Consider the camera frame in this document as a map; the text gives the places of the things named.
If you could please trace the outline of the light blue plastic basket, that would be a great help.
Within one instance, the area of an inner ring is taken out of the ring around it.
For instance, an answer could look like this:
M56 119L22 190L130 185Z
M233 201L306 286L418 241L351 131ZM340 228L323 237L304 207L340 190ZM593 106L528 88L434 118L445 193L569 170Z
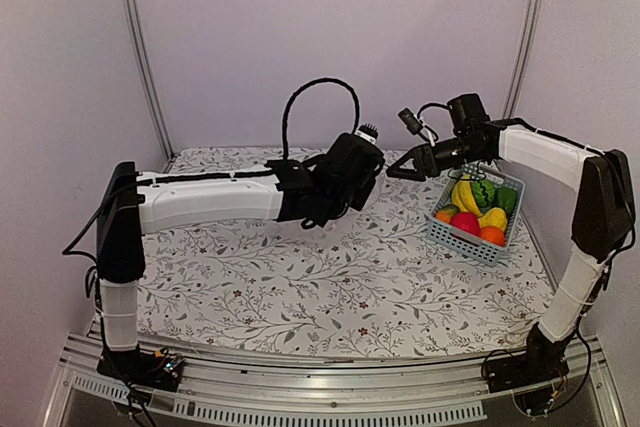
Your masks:
M523 181L487 166L451 170L427 217L427 237L494 266L511 245L524 192Z

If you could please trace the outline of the yellow toy banana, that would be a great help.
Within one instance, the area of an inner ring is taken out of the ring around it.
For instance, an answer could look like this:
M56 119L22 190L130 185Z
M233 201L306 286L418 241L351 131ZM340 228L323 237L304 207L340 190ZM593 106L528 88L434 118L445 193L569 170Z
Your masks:
M472 213L476 217L480 217L482 213L476 203L471 184L471 177L464 175L461 180L455 183L451 192L451 200L461 212Z

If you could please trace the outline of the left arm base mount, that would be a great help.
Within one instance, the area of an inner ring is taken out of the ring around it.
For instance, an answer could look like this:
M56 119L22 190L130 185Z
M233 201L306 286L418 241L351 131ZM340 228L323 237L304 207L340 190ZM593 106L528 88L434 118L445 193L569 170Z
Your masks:
M144 352L139 346L133 350L113 351L105 341L97 372L123 382L126 386L143 386L176 392L180 385L185 359L167 348Z

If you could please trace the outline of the red toy apple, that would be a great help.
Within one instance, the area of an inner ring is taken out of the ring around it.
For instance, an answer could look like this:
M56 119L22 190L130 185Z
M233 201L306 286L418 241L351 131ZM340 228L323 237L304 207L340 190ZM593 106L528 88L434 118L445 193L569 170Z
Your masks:
M471 235L478 236L481 229L479 219L470 212L459 212L450 225Z

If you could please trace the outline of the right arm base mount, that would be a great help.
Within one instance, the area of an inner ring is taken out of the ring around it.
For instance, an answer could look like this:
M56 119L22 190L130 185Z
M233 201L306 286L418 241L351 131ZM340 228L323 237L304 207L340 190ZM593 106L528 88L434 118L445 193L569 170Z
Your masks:
M548 415L566 388L569 367L563 356L539 360L528 353L505 349L490 352L481 365L481 376L490 393L512 393L515 407L525 416Z

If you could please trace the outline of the green orange toy mango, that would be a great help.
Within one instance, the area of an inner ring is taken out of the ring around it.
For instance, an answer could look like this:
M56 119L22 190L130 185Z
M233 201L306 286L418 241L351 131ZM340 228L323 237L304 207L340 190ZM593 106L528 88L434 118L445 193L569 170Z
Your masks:
M444 222L445 224L450 224L452 219L460 212L460 209L454 204L447 204L439 209L435 214L434 218Z

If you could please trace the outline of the green toy watermelon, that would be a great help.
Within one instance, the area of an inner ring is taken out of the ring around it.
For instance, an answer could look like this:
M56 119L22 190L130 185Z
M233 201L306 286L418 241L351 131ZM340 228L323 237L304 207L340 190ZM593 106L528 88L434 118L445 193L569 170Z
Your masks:
M496 187L489 180L478 180L471 183L471 193L479 208L487 208L493 205Z

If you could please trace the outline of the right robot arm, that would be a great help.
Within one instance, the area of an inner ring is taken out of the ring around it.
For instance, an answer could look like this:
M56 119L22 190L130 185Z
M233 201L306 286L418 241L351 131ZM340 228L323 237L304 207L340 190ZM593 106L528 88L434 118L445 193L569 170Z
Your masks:
M548 309L529 335L532 348L517 374L537 383L552 371L558 347L579 331L581 319L609 284L617 256L633 247L636 213L627 155L602 150L535 127L519 117L493 119L480 97L402 109L398 117L420 142L388 168L391 177L424 181L473 162L502 162L541 175L563 190L568 215L566 265Z

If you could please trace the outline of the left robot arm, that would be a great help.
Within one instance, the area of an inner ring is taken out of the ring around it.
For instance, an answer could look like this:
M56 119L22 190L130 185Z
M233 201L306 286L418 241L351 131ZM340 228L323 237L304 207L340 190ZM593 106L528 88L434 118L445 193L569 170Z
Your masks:
M97 214L97 275L104 345L111 366L128 381L148 373L137 350L137 286L145 271L142 238L191 224L236 219L299 221L323 227L360 211L384 155L365 124L342 133L323 154L303 162L271 160L249 171L164 176L119 164Z

